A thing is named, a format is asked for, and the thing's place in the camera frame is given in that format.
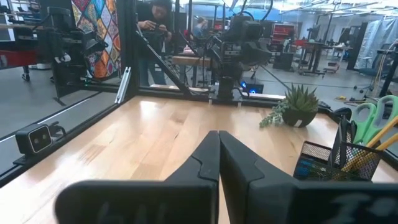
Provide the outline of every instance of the workbench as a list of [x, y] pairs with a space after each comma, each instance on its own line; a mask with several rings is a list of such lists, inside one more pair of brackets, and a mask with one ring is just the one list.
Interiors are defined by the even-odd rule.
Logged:
[[33, 28], [34, 26], [23, 25], [23, 24], [0, 24], [0, 29], [13, 29], [13, 28]]
[[300, 73], [307, 74], [316, 74], [316, 75], [324, 75], [324, 72], [318, 71], [319, 61], [322, 55], [322, 49], [324, 48], [323, 43], [319, 42], [305, 42], [306, 49], [312, 49], [310, 61], [308, 63], [308, 70], [301, 70]]
[[[210, 58], [205, 58], [205, 68], [210, 68], [210, 61]], [[198, 66], [203, 66], [203, 57], [196, 57], [193, 54], [192, 56], [176, 55], [173, 56], [172, 62], [173, 64], [180, 66], [180, 80], [185, 80], [186, 66], [188, 65], [193, 67], [192, 87], [196, 87]]]
[[343, 57], [344, 57], [344, 54], [346, 53], [346, 51], [347, 50], [351, 50], [353, 48], [352, 47], [346, 47], [346, 46], [333, 46], [333, 50], [331, 52], [332, 58], [335, 56], [336, 49], [337, 50], [342, 50], [341, 57], [339, 59], [339, 63], [341, 63], [343, 61]]
[[[317, 114], [306, 128], [259, 129], [271, 109], [136, 96], [0, 189], [0, 223], [56, 223], [53, 207], [68, 185], [87, 179], [164, 180], [210, 130], [227, 130], [292, 175], [305, 140], [332, 146], [338, 125]], [[381, 161], [374, 182], [397, 182]], [[219, 223], [229, 223], [220, 184]]]

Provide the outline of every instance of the chair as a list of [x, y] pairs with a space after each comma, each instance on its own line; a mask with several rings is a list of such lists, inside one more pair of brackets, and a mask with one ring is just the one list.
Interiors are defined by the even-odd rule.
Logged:
[[[386, 50], [389, 48], [389, 46], [390, 46], [390, 44], [383, 44], [381, 49]], [[390, 56], [387, 55], [386, 59], [384, 60], [383, 65], [380, 65], [382, 58], [383, 58], [382, 54], [377, 54], [373, 60], [371, 68], [368, 68], [368, 66], [366, 66], [365, 68], [358, 69], [358, 72], [360, 74], [364, 74], [364, 75], [372, 77], [371, 84], [367, 85], [366, 87], [361, 88], [362, 90], [369, 88], [371, 91], [373, 91], [373, 89], [372, 89], [373, 81], [374, 81], [375, 77], [377, 76], [377, 73], [379, 72], [380, 66], [382, 66], [381, 78], [384, 78], [388, 74], [390, 67], [391, 67], [390, 62], [392, 61], [392, 59], [390, 58]], [[366, 59], [366, 64], [368, 64], [369, 59], [368, 58], [364, 58], [364, 59]]]

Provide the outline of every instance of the black plant pot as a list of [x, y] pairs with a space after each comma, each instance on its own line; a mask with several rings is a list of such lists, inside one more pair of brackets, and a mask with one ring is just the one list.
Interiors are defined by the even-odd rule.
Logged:
[[292, 109], [286, 109], [282, 114], [282, 119], [289, 126], [304, 128], [309, 125], [317, 115], [317, 112], [304, 112]]

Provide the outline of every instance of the black metal frame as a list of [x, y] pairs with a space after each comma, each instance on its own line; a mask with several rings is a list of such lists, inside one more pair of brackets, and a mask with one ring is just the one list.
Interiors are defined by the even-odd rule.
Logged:
[[[131, 24], [131, 21], [136, 21], [135, 1], [118, 0], [116, 2], [116, 7], [118, 9], [119, 27], [124, 28], [119, 31], [120, 32], [119, 35], [121, 38], [121, 47], [124, 49], [121, 51], [122, 68], [125, 67], [137, 68], [137, 60], [135, 60], [136, 54], [133, 46], [133, 43], [135, 43], [136, 41], [131, 41], [131, 40], [129, 41], [131, 37], [133, 39], [136, 39], [138, 37], [136, 30], [137, 28], [136, 26], [127, 26], [128, 24]], [[136, 95], [172, 98], [179, 100], [208, 101], [207, 97], [187, 95], [181, 92], [180, 90], [160, 89], [160, 88], [151, 88], [143, 86], [140, 87], [138, 69], [133, 69], [131, 75], [132, 77], [130, 78], [127, 86], [125, 101], [122, 102], [122, 104], [129, 101], [131, 98], [133, 98]], [[242, 105], [271, 108], [277, 105], [278, 101], [279, 99], [276, 98], [250, 97], [250, 98], [245, 98], [242, 102]], [[117, 109], [120, 105], [112, 104], [110, 107], [106, 108], [103, 111], [100, 111], [98, 114], [86, 120], [84, 123], [73, 128], [72, 130], [67, 132], [67, 135], [64, 138], [61, 138], [59, 141], [57, 141], [50, 151], [46, 152], [45, 154], [42, 154], [34, 162], [28, 163], [24, 166], [10, 167], [10, 169], [7, 172], [0, 174], [0, 187], [6, 185], [8, 182], [12, 181], [17, 176], [21, 175], [23, 172], [33, 167], [36, 163], [40, 162], [42, 159], [45, 159], [51, 153], [55, 152], [63, 145], [65, 145], [68, 141], [71, 141], [73, 138], [78, 136], [84, 130], [88, 129], [90, 126], [92, 126], [93, 124], [95, 124], [96, 122], [107, 116], [108, 114], [110, 114], [112, 111]], [[340, 122], [340, 118], [336, 114], [334, 114], [333, 111], [327, 106], [319, 106], [318, 112], [326, 114], [330, 119], [332, 119], [336, 123]], [[385, 151], [384, 154], [386, 157], [386, 162], [390, 166], [392, 166], [395, 170], [398, 170], [398, 157], [396, 157], [389, 151]]]

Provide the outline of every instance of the green scissors handle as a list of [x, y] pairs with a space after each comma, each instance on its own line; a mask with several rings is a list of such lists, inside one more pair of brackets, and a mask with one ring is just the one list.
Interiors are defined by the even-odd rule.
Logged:
[[[392, 102], [391, 115], [386, 123], [382, 123], [386, 104], [390, 101]], [[369, 108], [369, 115], [366, 119], [361, 120], [359, 113], [365, 108]], [[363, 103], [359, 105], [353, 113], [353, 119], [357, 124], [357, 133], [354, 138], [354, 144], [361, 142], [363, 145], [366, 145], [383, 129], [385, 124], [388, 124], [396, 116], [398, 116], [398, 96], [383, 96], [377, 103], [377, 107], [371, 103]]]
[[[365, 109], [369, 110], [369, 114], [366, 117], [361, 118], [359, 114]], [[359, 144], [363, 141], [365, 134], [373, 121], [374, 115], [376, 114], [376, 110], [376, 105], [372, 103], [362, 103], [353, 111], [353, 121], [356, 123], [356, 134], [353, 141], [354, 144]]]

